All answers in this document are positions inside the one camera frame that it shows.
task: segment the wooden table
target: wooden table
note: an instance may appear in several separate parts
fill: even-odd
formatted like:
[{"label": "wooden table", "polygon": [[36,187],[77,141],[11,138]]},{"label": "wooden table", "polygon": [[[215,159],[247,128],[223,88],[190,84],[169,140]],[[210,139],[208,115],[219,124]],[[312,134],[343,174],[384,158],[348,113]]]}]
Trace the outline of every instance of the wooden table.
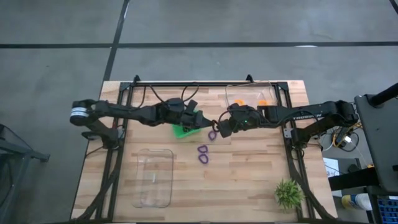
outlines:
[{"label": "wooden table", "polygon": [[[116,102],[120,82],[104,82],[101,100]],[[288,81],[293,106],[308,104],[303,81]],[[180,97],[182,87],[155,87],[163,99]],[[195,87],[190,87],[185,97]],[[135,87],[133,106],[142,100],[143,87]],[[228,89],[228,94],[241,94],[242,89]],[[275,97],[268,95],[268,103],[275,105]],[[193,97],[197,109],[203,110],[208,119],[218,119],[226,110],[225,87],[200,87]],[[144,105],[158,103],[148,89]],[[101,121],[111,126],[112,118]],[[311,120],[297,122],[298,127],[310,124]],[[115,222],[276,222],[295,221],[295,212],[283,213],[275,202],[274,190],[281,179],[290,177],[287,167],[284,142],[280,128],[241,131],[229,138],[218,136],[208,140],[211,128],[183,139],[176,139],[171,125],[144,126],[129,121],[126,131],[123,163],[119,180],[118,196],[114,211]],[[197,147],[206,144],[209,148],[209,163],[198,160]],[[92,141],[90,152],[101,146],[101,141]],[[136,178],[137,152],[141,149],[170,149],[174,154],[174,171],[171,203],[166,208],[135,208],[132,192]],[[98,193],[101,184],[106,150],[91,154],[84,163],[80,184],[72,212],[78,217]],[[304,157],[310,188],[326,208],[337,217],[335,204],[318,146],[309,145]],[[302,203],[307,217],[305,203]]]}]

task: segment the transparent plastic bin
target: transparent plastic bin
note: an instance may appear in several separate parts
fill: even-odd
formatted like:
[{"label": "transparent plastic bin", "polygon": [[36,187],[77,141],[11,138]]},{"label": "transparent plastic bin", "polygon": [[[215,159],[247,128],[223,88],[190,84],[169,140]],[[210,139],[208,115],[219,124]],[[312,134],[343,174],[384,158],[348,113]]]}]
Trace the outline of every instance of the transparent plastic bin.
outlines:
[{"label": "transparent plastic bin", "polygon": [[257,106],[276,105],[274,87],[269,81],[248,83],[243,85],[228,85],[225,87],[226,104]]},{"label": "transparent plastic bin", "polygon": [[165,208],[170,204],[173,182],[173,152],[168,149],[141,149],[132,205],[136,208]]}]

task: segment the gray floor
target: gray floor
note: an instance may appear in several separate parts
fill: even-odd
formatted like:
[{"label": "gray floor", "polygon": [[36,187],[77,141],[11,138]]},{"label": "gray floor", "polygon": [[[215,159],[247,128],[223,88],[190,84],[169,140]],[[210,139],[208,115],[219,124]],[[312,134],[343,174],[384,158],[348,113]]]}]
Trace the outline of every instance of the gray floor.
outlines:
[{"label": "gray floor", "polygon": [[[110,43],[123,0],[0,0],[0,44]],[[121,42],[393,41],[388,0],[131,0]],[[353,101],[398,80],[398,47],[119,49],[111,80],[305,80],[311,103]],[[97,98],[109,49],[0,49],[0,123],[51,153],[32,162],[13,223],[68,220],[87,142],[68,122],[73,100]],[[371,163],[359,151],[325,157]],[[329,139],[324,140],[327,147]],[[345,220],[366,221],[344,211]]]}]

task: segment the purple ring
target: purple ring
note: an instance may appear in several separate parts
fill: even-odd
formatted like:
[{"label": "purple ring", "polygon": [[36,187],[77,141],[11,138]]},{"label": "purple ring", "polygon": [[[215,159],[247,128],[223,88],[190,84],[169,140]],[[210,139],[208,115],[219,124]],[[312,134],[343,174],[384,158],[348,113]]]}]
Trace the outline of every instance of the purple ring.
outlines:
[{"label": "purple ring", "polygon": [[209,137],[210,141],[214,141],[217,137],[217,132],[210,131],[208,137]]},{"label": "purple ring", "polygon": [[200,161],[202,164],[207,164],[207,163],[209,162],[209,157],[207,157],[206,154],[200,154],[200,155],[198,156],[198,159],[199,159],[199,161]]},{"label": "purple ring", "polygon": [[198,152],[200,153],[207,153],[209,151],[209,149],[207,148],[206,145],[202,145],[198,147]]}]

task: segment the potted plant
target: potted plant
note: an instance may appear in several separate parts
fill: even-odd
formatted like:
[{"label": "potted plant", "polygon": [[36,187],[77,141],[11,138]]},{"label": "potted plant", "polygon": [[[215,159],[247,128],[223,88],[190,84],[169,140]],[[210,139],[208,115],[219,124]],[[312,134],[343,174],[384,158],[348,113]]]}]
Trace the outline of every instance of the potted plant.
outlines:
[{"label": "potted plant", "polygon": [[280,208],[284,212],[300,207],[304,194],[294,180],[282,181],[277,185],[275,190],[275,199]]}]

